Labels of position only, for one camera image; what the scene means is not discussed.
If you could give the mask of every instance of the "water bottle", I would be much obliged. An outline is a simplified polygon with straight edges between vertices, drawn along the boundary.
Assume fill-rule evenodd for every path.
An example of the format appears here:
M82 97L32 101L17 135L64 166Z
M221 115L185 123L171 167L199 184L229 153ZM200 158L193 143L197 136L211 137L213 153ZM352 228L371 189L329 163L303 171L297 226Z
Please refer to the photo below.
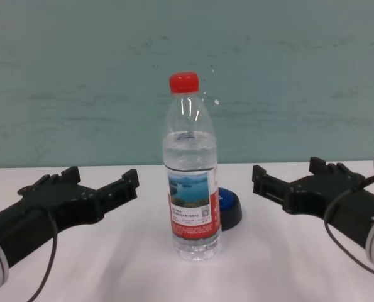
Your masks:
M184 259L206 260L219 249L221 234L216 137L199 96L198 75L173 74L169 82L173 101L163 133L163 161L174 247Z

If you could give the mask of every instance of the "teal wall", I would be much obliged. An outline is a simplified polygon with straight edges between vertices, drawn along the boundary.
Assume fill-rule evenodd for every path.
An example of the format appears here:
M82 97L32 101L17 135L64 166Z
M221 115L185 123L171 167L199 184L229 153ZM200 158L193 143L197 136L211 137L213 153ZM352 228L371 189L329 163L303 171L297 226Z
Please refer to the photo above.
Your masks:
M374 0L0 0L0 167L160 163L183 70L220 162L373 157Z

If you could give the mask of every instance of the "wire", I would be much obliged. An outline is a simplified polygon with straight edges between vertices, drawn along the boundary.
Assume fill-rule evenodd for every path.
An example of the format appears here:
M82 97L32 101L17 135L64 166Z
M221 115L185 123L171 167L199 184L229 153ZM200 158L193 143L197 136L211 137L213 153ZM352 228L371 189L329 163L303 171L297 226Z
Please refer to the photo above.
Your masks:
M46 269L46 272L44 273L43 279L41 280L41 283L40 283L39 287L37 288L37 290L35 291L35 293L33 294L33 296L27 302L34 302L34 300L37 299L38 295L43 290L44 285L46 284L47 279L48 279L48 277L51 273L51 269L52 269L53 263L54 263L55 254L57 252L57 242L58 242L58 228L57 228L57 224L55 222L55 219L53 218L50 211L48 211L46 208L44 208L42 206L32 206L24 213L24 215L21 218L19 218L16 221L16 223L15 223L16 226L12 227L11 231L5 233L2 237L0 237L0 241L2 239L4 239L5 237L7 237L10 233L12 233L12 230L15 227L18 227L18 226L20 226L21 224L24 223L24 220L23 220L24 216L29 215L31 212L36 211L36 210L43 212L43 214L46 215L46 217L48 218L48 221L51 224L51 228L52 228L52 231L53 231L53 246L52 246L50 259L48 260L47 269Z
M355 185L351 189L348 189L344 191L343 193L336 196L334 200L332 200L331 204L326 208L325 215L324 215L324 226L326 229L326 232L331 237L334 243L347 255L350 257L351 260L353 260L355 263L357 263L359 266L364 268L366 271L374 274L374 269L371 267L366 266L364 263L362 263L360 260L358 260L351 252L349 252L332 234L331 229L329 228L329 222L331 221L332 215L334 210L336 209L336 206L338 203L340 203L347 195L353 194L355 192L361 191L365 187L369 186L370 184L374 183L374 176L366 178L364 181L361 181L359 184Z
M44 212L44 214L46 214L48 220L50 221L52 231L53 231L53 246L52 246L52 249L51 249L50 259L48 260L46 273L44 273L43 279L41 280L41 283L40 283L39 287L37 288L36 292L33 294L33 296L27 302L34 302L34 300L37 299L38 295L43 290L44 285L46 284L47 279L48 279L48 277L51 273L51 269L53 267L55 254L57 252L57 242L58 242L57 224L55 223L55 220L54 220L53 216L51 215L50 211L48 211L46 208L43 208L43 207L34 207L33 209L39 209L42 212Z

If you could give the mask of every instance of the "table surface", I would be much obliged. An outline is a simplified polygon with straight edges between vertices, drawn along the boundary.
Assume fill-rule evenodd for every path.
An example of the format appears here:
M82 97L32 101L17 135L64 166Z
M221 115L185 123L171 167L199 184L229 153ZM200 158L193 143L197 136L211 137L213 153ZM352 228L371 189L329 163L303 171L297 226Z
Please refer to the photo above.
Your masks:
M371 162L346 164L373 174ZM173 251L163 166L136 166L138 199L98 224L60 233L52 273L37 301L374 302L374 276L335 246L320 219L288 215L252 193L252 166L219 165L220 186L239 196L243 220L222 234L220 253L206 262L185 261ZM308 163L262 166L285 181L309 174ZM98 188L129 168L82 167L81 184ZM0 169L0 211L19 200L18 188L62 170ZM338 238L367 261L363 249ZM51 241L11 269L0 301L25 302L42 279L50 251Z

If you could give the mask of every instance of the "blue lid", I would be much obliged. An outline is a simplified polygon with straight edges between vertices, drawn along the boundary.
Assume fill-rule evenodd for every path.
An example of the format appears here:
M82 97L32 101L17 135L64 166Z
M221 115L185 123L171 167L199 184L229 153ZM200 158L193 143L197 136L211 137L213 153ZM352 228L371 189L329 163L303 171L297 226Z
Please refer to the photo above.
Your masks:
M220 204L220 212L230 209L234 205L233 192L220 187L219 188L219 204Z

